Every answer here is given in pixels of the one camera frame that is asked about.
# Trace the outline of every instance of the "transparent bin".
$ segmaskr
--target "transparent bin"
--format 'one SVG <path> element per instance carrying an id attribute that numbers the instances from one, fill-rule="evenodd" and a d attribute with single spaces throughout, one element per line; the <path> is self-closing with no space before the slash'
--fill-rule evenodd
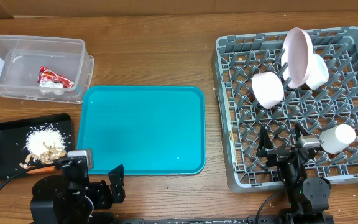
<path id="1" fill-rule="evenodd" d="M 82 103 L 93 65 L 94 59 L 80 39 L 0 35 L 0 96 Z M 39 87 L 41 66 L 75 82 L 74 87 Z"/>

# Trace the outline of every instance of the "wooden table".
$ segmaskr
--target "wooden table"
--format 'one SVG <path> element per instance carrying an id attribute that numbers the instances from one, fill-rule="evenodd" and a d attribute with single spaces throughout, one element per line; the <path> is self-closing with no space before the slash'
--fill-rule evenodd
<path id="1" fill-rule="evenodd" d="M 206 100 L 207 162 L 196 176 L 126 177 L 118 218 L 219 218 L 254 215 L 271 192 L 235 194 L 224 168 L 221 120 L 213 91 L 211 55 L 222 35 L 358 26 L 358 11 L 220 14 L 202 16 L 89 17 L 0 21 L 0 34 L 83 39 L 95 58 L 92 85 L 194 85 Z M 0 98 L 0 122 L 68 113 L 77 129 L 81 105 Z M 29 223 L 31 188 L 46 175 L 13 180 L 0 193 L 0 223 Z M 91 181 L 108 180 L 91 177 Z M 285 197 L 262 214 L 288 206 Z M 358 184 L 335 185 L 327 214 L 358 223 Z"/>

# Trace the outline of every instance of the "red snack package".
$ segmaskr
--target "red snack package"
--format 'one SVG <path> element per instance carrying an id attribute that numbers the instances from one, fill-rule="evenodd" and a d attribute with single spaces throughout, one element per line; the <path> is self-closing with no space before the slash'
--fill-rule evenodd
<path id="1" fill-rule="evenodd" d="M 40 75 L 38 76 L 38 83 L 46 82 L 46 81 L 53 81 L 54 83 L 62 83 L 64 88 L 71 88 L 74 86 L 74 82 L 70 81 L 63 75 L 59 75 L 47 67 L 41 66 L 40 68 Z"/>

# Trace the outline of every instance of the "blue tray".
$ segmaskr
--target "blue tray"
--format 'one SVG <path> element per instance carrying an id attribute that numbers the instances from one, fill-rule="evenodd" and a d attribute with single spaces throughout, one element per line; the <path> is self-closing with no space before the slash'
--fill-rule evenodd
<path id="1" fill-rule="evenodd" d="M 84 96 L 78 149 L 107 175 L 193 175 L 205 166 L 205 103 L 192 86 L 96 86 Z"/>

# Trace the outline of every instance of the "dish rack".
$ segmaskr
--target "dish rack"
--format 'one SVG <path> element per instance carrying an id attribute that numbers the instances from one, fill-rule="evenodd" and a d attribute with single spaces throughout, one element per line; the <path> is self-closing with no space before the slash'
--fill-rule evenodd
<path id="1" fill-rule="evenodd" d="M 276 167 L 256 156 L 261 126 L 266 126 L 274 148 L 290 147 L 295 123 L 319 135 L 339 124 L 356 131 L 356 140 L 336 155 L 319 151 L 305 164 L 309 177 L 327 178 L 333 184 L 358 182 L 358 27 L 306 30 L 314 52 L 329 70 L 329 80 L 315 91 L 306 85 L 287 87 L 280 58 L 288 32 L 231 35 L 216 40 L 211 62 L 222 119 L 223 152 L 229 188 L 234 192 L 275 190 L 283 187 Z M 285 97 L 266 110 L 254 99 L 253 74 L 274 72 L 281 79 Z"/>

